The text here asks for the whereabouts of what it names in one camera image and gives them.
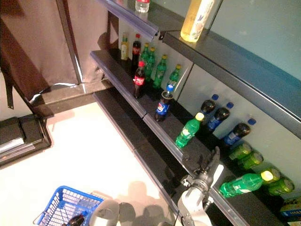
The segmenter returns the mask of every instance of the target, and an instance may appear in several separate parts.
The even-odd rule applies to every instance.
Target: coca-cola bottle
[[[132,71],[135,72],[138,68],[139,56],[141,50],[140,34],[136,34],[136,40],[133,42],[132,50]]]
[[[140,98],[142,95],[142,89],[145,84],[145,74],[144,74],[144,62],[139,61],[138,69],[135,72],[135,77],[133,79],[135,84],[134,97]]]

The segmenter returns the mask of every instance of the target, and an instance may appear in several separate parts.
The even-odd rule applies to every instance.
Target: blue bottle cap
[[[166,91],[173,91],[174,90],[174,86],[172,84],[169,84],[167,87],[166,87]]]
[[[251,118],[251,119],[248,120],[248,123],[250,125],[254,125],[256,123],[256,120]]]
[[[232,102],[228,102],[226,105],[226,107],[229,109],[233,108],[233,106],[234,106],[234,104]]]
[[[217,100],[218,97],[219,97],[219,96],[218,96],[217,94],[213,94],[211,98],[212,98],[212,100]]]

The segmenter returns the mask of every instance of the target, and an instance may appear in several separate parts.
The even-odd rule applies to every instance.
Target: bottle
[[[214,0],[191,0],[181,29],[185,41],[198,41],[213,3]]]
[[[143,61],[146,64],[147,59],[149,58],[149,44],[146,42],[144,44],[144,49],[141,54],[141,61]]]
[[[173,99],[173,95],[171,91],[173,90],[172,86],[167,87],[166,91],[163,91],[161,94],[161,99],[158,103],[158,107],[155,111],[155,119],[156,121],[163,121],[166,117],[167,111],[169,109],[169,105],[171,100]]]
[[[225,198],[248,193],[259,189],[264,180],[269,181],[272,178],[273,175],[269,171],[264,171],[261,174],[247,173],[231,182],[223,183],[220,192]]]
[[[174,91],[175,85],[179,80],[180,69],[181,69],[181,65],[176,65],[175,70],[169,76],[169,81],[166,85],[166,88],[171,85],[173,87],[172,91]]]
[[[211,99],[212,100],[205,100],[201,106],[201,113],[203,113],[204,115],[209,114],[211,111],[213,111],[215,109],[215,100],[218,99],[218,95],[217,94],[213,94]]]
[[[152,69],[153,69],[155,61],[156,61],[154,52],[155,52],[155,48],[151,47],[150,55],[149,55],[149,58],[146,61],[146,66],[145,66],[145,80],[146,81],[151,80]]]
[[[122,35],[121,42],[121,59],[127,60],[128,58],[128,42],[127,42],[127,34],[124,32]]]
[[[249,119],[248,123],[254,125],[255,119]],[[237,124],[234,129],[224,138],[222,138],[221,145],[223,148],[228,148],[235,142],[239,141],[242,137],[248,135],[251,132],[251,128],[244,123]]]
[[[141,50],[140,34],[136,34],[136,40],[133,42],[132,56],[132,71],[135,72],[138,68],[139,56]]]
[[[270,195],[290,193],[293,189],[295,189],[295,185],[288,178],[281,178],[280,180],[268,185],[268,192]]]
[[[159,89],[161,87],[161,82],[162,82],[163,76],[164,76],[165,71],[166,71],[166,59],[167,59],[167,56],[164,54],[162,56],[162,59],[161,59],[160,63],[157,66],[155,80],[154,80],[154,83],[152,85],[153,88],[155,88],[155,89]]]
[[[252,148],[250,145],[248,145],[247,143],[242,143],[233,149],[232,153],[229,155],[229,158],[231,160],[240,160],[251,153],[251,151]]]
[[[136,0],[135,9],[140,13],[147,13],[150,7],[150,0]]]
[[[230,115],[230,109],[234,106],[232,102],[228,102],[226,107],[219,108],[210,121],[202,127],[201,133],[207,135],[213,133],[215,129]]]
[[[135,72],[135,77],[133,79],[135,84],[134,97],[140,98],[142,95],[142,89],[145,84],[145,74],[144,74],[144,62],[139,61],[138,69]]]
[[[199,125],[203,118],[203,113],[199,112],[197,113],[194,119],[191,119],[186,123],[186,125],[175,140],[175,143],[178,147],[184,147],[187,145],[188,141],[190,141],[190,139],[198,131]]]
[[[237,164],[242,170],[248,170],[263,162],[263,156],[258,152],[251,152],[247,156],[238,160]]]

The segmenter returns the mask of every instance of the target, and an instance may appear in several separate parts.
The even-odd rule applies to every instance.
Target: red label
[[[137,86],[142,86],[144,84],[145,78],[139,78],[139,77],[135,76],[135,78],[133,80]]]
[[[139,55],[140,54],[140,48],[133,47],[133,54],[134,55]]]
[[[138,2],[142,2],[142,3],[149,3],[150,0],[137,0]]]

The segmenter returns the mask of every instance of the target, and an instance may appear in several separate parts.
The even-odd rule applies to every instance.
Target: blue shopping basket
[[[56,189],[45,210],[33,223],[39,226],[61,226],[67,224],[71,218],[85,213],[85,221],[81,226],[89,226],[93,211],[102,201],[102,198],[61,186]]]

